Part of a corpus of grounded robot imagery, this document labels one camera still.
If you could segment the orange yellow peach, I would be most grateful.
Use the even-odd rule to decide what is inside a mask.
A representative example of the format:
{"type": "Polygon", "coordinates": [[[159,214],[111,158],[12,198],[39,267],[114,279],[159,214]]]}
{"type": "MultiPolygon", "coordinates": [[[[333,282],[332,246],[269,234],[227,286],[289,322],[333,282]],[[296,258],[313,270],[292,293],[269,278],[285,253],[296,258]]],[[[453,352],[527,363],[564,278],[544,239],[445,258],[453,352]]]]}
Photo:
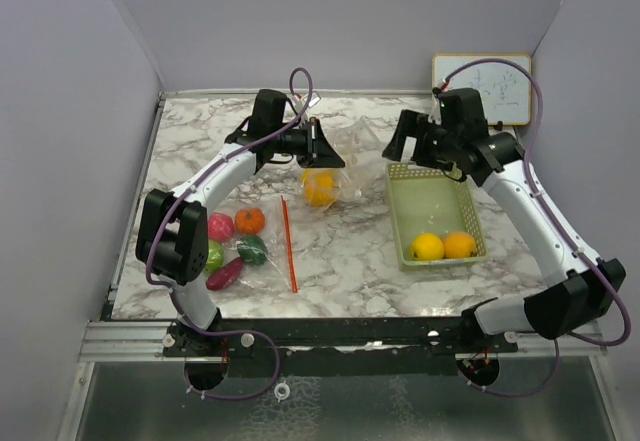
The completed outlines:
{"type": "Polygon", "coordinates": [[[444,257],[446,259],[463,259],[477,255],[477,243],[468,232],[456,231],[448,233],[442,239],[444,257]]]}

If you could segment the clear zip bag orange zipper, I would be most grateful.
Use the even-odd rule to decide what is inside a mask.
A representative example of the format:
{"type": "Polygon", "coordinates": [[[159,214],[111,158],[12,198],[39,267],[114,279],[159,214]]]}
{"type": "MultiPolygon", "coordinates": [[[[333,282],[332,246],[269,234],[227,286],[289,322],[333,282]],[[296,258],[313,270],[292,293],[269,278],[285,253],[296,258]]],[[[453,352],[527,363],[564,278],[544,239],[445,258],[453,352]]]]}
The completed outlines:
{"type": "Polygon", "coordinates": [[[211,292],[238,284],[273,292],[299,291],[287,199],[226,204],[208,215],[203,276],[211,292]]]}

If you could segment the green apple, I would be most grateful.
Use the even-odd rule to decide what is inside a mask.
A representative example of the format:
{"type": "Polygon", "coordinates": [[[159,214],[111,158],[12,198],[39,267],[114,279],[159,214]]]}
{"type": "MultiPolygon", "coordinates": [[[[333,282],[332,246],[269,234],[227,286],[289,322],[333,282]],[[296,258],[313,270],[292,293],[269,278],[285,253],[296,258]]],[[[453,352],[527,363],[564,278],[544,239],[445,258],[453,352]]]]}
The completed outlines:
{"type": "Polygon", "coordinates": [[[204,271],[212,274],[220,269],[225,263],[225,250],[221,243],[216,240],[208,240],[208,256],[204,271]]]}

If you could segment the orange bell pepper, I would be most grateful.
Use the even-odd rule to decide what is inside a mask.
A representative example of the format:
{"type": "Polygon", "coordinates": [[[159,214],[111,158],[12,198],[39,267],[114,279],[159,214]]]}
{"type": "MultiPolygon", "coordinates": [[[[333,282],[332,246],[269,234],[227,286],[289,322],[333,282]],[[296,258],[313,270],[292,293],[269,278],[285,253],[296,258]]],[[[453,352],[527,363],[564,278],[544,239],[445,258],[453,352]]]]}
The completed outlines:
{"type": "Polygon", "coordinates": [[[301,174],[301,182],[303,187],[303,195],[308,205],[314,207],[323,207],[333,204],[336,198],[328,198],[323,196],[317,187],[317,178],[319,175],[332,173],[333,169],[311,168],[305,169],[301,174]]]}

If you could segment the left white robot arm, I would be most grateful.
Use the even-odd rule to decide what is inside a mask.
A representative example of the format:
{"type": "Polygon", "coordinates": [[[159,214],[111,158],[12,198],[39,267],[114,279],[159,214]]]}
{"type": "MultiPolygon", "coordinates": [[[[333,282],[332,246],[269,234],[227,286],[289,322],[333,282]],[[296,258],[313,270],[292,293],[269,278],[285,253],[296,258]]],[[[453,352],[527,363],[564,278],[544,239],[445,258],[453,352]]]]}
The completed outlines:
{"type": "Polygon", "coordinates": [[[169,289],[186,343],[206,356],[220,346],[219,309],[203,277],[208,254],[207,219],[240,184],[277,155],[291,155],[302,168],[342,168],[318,118],[307,110],[318,96],[262,89],[251,115],[226,137],[219,153],[189,180],[144,199],[135,256],[152,285],[169,289]]]}

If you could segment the clear bag of white discs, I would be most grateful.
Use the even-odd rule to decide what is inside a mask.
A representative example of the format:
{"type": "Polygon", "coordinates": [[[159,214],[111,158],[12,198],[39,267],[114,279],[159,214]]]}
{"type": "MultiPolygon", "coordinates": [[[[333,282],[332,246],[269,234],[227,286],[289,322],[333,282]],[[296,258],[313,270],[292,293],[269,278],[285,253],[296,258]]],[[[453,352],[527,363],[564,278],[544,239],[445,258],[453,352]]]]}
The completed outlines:
{"type": "MultiPolygon", "coordinates": [[[[365,189],[374,181],[380,170],[377,156],[382,148],[381,140],[375,134],[371,124],[364,117],[360,117],[351,125],[334,131],[329,136],[329,141],[345,162],[344,168],[333,169],[334,178],[339,184],[339,194],[333,204],[361,200],[365,189]]],[[[303,195],[301,176],[300,185],[301,194],[307,204],[303,195]]],[[[311,208],[326,210],[333,204],[323,207],[307,205],[311,208]]]]}

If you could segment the red apple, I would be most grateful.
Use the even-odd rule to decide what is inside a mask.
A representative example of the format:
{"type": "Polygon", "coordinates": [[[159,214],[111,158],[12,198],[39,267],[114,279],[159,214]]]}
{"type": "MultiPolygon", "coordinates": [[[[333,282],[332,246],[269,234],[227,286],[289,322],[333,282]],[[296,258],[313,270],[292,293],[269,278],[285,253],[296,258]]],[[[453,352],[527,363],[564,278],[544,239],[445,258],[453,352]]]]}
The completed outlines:
{"type": "Polygon", "coordinates": [[[234,221],[225,213],[212,213],[208,218],[207,227],[208,238],[219,243],[229,241],[234,235],[234,221]]]}

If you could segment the purple sweet potato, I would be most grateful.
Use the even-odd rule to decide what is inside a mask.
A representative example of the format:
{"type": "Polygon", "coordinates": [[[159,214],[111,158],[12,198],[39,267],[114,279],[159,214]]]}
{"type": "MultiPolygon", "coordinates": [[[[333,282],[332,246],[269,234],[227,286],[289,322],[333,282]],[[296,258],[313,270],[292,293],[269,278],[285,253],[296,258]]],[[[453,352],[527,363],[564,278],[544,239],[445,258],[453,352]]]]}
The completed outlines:
{"type": "Polygon", "coordinates": [[[208,277],[205,283],[206,288],[210,291],[226,289],[238,280],[244,266],[244,260],[241,257],[236,257],[208,277]]]}

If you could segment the yellow lemon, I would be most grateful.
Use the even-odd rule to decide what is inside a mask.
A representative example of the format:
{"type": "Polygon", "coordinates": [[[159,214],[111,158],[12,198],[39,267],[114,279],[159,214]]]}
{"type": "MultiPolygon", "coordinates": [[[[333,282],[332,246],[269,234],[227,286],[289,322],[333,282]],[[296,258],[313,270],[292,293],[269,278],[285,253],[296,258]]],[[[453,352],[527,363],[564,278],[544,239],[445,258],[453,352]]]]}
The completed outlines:
{"type": "Polygon", "coordinates": [[[409,256],[413,261],[437,261],[444,258],[445,247],[442,239],[430,232],[417,235],[410,244],[409,256]]]}

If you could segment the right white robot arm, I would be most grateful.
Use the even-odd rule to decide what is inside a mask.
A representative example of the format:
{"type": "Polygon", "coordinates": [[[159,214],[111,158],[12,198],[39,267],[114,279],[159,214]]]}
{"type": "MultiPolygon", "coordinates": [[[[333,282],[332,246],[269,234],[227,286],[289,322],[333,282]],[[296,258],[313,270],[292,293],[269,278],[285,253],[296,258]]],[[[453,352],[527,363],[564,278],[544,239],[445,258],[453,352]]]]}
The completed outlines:
{"type": "Polygon", "coordinates": [[[456,168],[462,179],[472,179],[509,217],[547,285],[533,295],[495,298],[466,309],[461,344],[481,352],[505,332],[534,332],[553,340],[606,314],[626,277],[621,262],[603,259],[546,198],[512,134],[490,133],[478,91],[444,91],[437,105],[439,121],[402,110],[383,157],[400,160],[407,139],[413,138],[416,165],[456,168]]]}

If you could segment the dark green lime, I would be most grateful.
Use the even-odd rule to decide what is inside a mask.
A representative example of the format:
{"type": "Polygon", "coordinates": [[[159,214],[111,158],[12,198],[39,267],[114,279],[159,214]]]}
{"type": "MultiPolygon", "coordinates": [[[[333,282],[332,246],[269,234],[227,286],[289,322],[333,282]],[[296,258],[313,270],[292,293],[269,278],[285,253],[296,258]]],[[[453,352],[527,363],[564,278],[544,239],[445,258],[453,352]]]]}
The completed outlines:
{"type": "Polygon", "coordinates": [[[246,234],[240,237],[236,246],[239,256],[248,265],[261,266],[268,259],[268,249],[258,235],[246,234]]]}

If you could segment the orange tangerine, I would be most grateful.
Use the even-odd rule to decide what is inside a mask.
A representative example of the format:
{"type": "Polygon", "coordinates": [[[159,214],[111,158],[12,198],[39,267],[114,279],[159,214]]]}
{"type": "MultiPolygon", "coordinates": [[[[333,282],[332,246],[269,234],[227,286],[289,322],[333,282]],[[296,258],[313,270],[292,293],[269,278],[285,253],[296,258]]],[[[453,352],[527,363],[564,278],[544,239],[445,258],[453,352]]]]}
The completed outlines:
{"type": "Polygon", "coordinates": [[[236,230],[242,234],[257,235],[266,226],[264,212],[258,207],[242,208],[235,214],[236,230]]]}

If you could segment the yellow mango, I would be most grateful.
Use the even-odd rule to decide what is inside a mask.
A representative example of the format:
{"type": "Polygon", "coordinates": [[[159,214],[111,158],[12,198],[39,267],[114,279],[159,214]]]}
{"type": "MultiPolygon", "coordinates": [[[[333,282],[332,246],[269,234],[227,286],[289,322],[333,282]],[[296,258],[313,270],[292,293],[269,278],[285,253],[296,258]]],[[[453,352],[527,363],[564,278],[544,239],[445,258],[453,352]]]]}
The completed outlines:
{"type": "Polygon", "coordinates": [[[339,194],[339,184],[332,173],[319,175],[317,187],[319,192],[328,198],[336,198],[339,194]]]}

